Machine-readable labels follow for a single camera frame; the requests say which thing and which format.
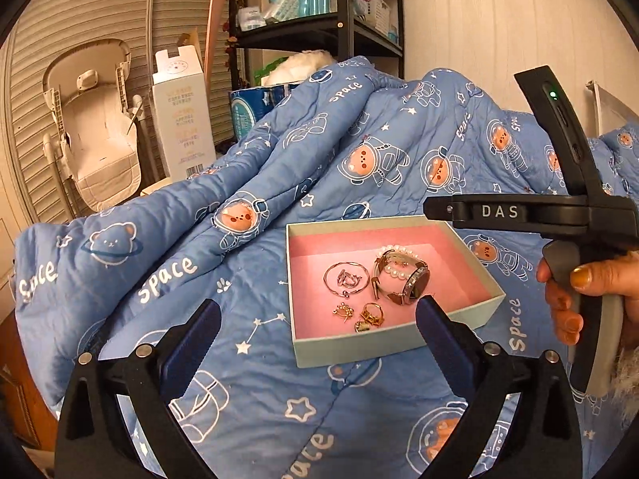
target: gold nail polish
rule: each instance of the gold nail polish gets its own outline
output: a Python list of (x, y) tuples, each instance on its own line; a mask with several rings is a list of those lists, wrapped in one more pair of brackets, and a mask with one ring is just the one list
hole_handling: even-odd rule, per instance
[(592, 272), (587, 266), (577, 266), (570, 274), (570, 284), (579, 290), (587, 288), (592, 281)]

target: blanket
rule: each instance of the blanket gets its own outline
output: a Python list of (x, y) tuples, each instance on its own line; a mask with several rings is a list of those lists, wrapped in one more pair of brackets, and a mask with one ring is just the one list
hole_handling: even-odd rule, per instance
[[(639, 130), (590, 141), (606, 192), (637, 198)], [(128, 355), (185, 322), (203, 299), (222, 329), (170, 408), (220, 477), (414, 478), (466, 404), (427, 347), (298, 369), (285, 226), (421, 214), (428, 196), (565, 193), (547, 134), (463, 75), (405, 82), (364, 58), (312, 75), (210, 168), (150, 196), (17, 240), (17, 322), (33, 379), (59, 412), (79, 354)], [(510, 352), (566, 349), (535, 280), (536, 234), (460, 231), (507, 296), (477, 335)], [(588, 477), (622, 433), (606, 398), (576, 395)], [(494, 462), (516, 396), (477, 465)], [(143, 462), (161, 473), (126, 401)]]

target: baby bouncer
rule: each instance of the baby bouncer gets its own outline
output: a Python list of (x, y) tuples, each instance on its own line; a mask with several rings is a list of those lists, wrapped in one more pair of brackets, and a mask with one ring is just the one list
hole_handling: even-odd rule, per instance
[(64, 202), (62, 180), (68, 178), (94, 211), (119, 204), (140, 185), (135, 118), (142, 97), (134, 95), (129, 109), (125, 81), (130, 59), (123, 41), (91, 41), (57, 57), (44, 74), (44, 98), (62, 152), (60, 158), (55, 155), (46, 133), (45, 155)]

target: watch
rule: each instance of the watch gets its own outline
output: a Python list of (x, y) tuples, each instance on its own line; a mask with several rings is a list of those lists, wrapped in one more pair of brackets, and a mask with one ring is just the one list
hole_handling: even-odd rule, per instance
[[(404, 289), (400, 293), (388, 292), (379, 284), (379, 275), (390, 262), (407, 263), (416, 267), (416, 270), (408, 276)], [(375, 299), (379, 299), (379, 296), (382, 295), (397, 305), (409, 305), (422, 296), (430, 278), (431, 272), (424, 261), (403, 252), (387, 250), (375, 260), (371, 284)]]

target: pearl bracelet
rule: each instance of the pearl bracelet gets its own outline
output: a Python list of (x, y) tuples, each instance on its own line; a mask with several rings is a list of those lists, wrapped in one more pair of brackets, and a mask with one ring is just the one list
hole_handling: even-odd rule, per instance
[[(396, 252), (401, 252), (403, 254), (412, 256), (415, 259), (419, 259), (419, 256), (416, 253), (414, 253), (412, 250), (409, 250), (407, 247), (401, 246), (401, 245), (398, 245), (398, 244), (396, 244), (396, 245), (389, 244), (389, 245), (381, 247), (379, 249), (379, 252), (377, 253), (377, 257), (381, 257), (382, 254), (384, 254), (386, 251), (389, 251), (389, 250), (394, 250)], [(402, 263), (402, 266), (404, 266), (404, 267), (408, 266), (408, 263)], [(407, 274), (405, 272), (402, 272), (401, 270), (394, 269), (390, 264), (388, 264), (388, 265), (386, 265), (384, 267), (384, 271), (387, 274), (391, 275), (391, 277), (400, 279), (402, 281), (407, 279), (408, 275), (409, 275), (409, 274)]]

